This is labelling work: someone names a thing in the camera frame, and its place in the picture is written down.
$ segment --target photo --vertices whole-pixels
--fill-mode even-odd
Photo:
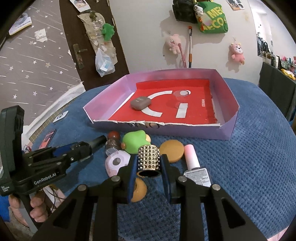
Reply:
[[[91,9],[85,0],[70,0],[79,12]]]
[[[242,2],[240,0],[226,0],[230,7],[236,11],[236,10],[244,10],[244,6],[242,5]]]
[[[84,0],[74,0],[74,4],[78,8],[84,7],[85,5],[87,5],[87,3]]]

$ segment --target green toy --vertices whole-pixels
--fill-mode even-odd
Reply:
[[[103,25],[103,29],[102,29],[102,34],[104,35],[104,41],[105,42],[108,42],[111,40],[112,36],[114,35],[114,26],[108,24],[108,23],[105,23]]]
[[[122,138],[121,148],[130,154],[137,154],[138,149],[143,145],[150,145],[150,137],[145,131],[133,131],[126,133]]]
[[[91,19],[92,22],[95,22],[96,21],[96,11],[90,11],[89,18]]]

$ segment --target sticker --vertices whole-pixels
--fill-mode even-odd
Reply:
[[[211,186],[210,176],[206,168],[186,171],[184,173],[184,176],[191,179],[198,185],[205,186],[205,187]]]
[[[65,118],[66,115],[68,114],[68,112],[69,112],[69,111],[67,110],[67,111],[63,112],[62,114],[58,115],[58,116],[54,119],[54,121],[53,121],[52,123],[55,123],[55,122],[57,122],[57,121],[59,121],[59,120]]]

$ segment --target wallpaper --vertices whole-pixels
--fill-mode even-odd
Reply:
[[[59,0],[36,0],[26,11],[32,26],[14,34],[0,51],[0,109],[20,105],[24,125],[80,83],[69,54]]]

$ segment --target green bag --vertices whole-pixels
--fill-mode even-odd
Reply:
[[[215,2],[199,2],[204,10],[204,15],[196,14],[200,31],[205,34],[221,34],[228,32],[228,24],[222,6]]]

